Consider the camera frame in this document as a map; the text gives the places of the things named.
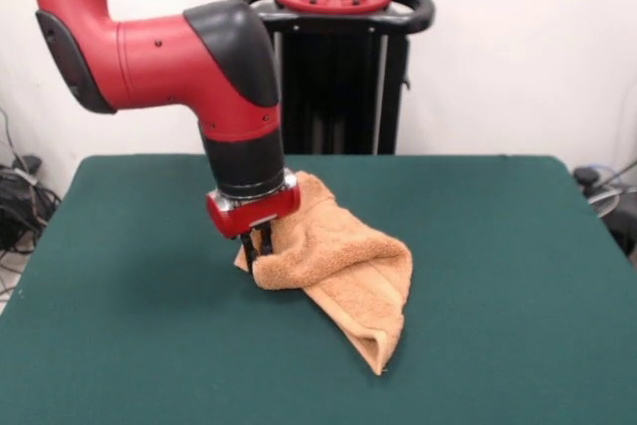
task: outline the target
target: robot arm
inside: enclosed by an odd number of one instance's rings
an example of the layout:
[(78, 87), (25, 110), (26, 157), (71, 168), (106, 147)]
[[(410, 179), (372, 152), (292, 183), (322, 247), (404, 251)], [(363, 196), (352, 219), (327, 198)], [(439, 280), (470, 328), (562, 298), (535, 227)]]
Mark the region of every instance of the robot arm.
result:
[(224, 1), (117, 22), (106, 0), (37, 1), (47, 45), (83, 107), (193, 110), (218, 186), (208, 210), (224, 236), (246, 236), (298, 208), (284, 165), (271, 43), (248, 5)]

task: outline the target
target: orange towel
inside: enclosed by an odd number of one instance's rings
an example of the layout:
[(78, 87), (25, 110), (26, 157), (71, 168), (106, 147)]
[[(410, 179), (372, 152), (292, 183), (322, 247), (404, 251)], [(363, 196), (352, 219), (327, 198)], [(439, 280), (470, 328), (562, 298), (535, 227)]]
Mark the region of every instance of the orange towel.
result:
[[(276, 254), (257, 259), (255, 282), (266, 290), (303, 289), (380, 375), (403, 329), (411, 253), (339, 207), (315, 176), (297, 178), (301, 208), (273, 222)], [(253, 241), (259, 248), (258, 234)], [(235, 265), (247, 270), (243, 248)]]

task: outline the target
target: black stand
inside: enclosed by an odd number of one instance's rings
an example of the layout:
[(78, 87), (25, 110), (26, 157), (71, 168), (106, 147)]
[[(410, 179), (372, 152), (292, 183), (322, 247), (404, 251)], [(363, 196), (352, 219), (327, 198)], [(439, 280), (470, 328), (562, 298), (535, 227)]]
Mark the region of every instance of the black stand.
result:
[(239, 1), (254, 4), (277, 53), (286, 153), (395, 153), (407, 36), (430, 27), (431, 0), (394, 0), (408, 14), (389, 8), (356, 16)]

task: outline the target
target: table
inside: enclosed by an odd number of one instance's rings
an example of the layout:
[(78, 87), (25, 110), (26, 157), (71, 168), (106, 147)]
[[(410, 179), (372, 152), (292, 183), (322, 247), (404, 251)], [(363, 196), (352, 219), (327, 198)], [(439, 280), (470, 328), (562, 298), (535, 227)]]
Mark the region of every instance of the table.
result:
[(561, 163), (289, 163), (412, 249), (382, 377), (303, 293), (231, 265), (204, 157), (93, 157), (0, 318), (2, 422), (637, 423), (637, 281)]

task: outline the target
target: white wall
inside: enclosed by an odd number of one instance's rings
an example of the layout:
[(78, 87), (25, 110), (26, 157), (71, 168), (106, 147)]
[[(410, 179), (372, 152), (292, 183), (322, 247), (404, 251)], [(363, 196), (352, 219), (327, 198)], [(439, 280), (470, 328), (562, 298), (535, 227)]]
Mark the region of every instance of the white wall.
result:
[[(211, 0), (110, 0), (118, 19)], [(569, 165), (637, 154), (637, 0), (434, 0), (413, 38), (401, 153), (548, 153)], [(0, 105), (22, 152), (64, 192), (90, 154), (200, 152), (182, 106), (105, 117), (62, 82), (34, 19), (35, 0), (0, 0)]]

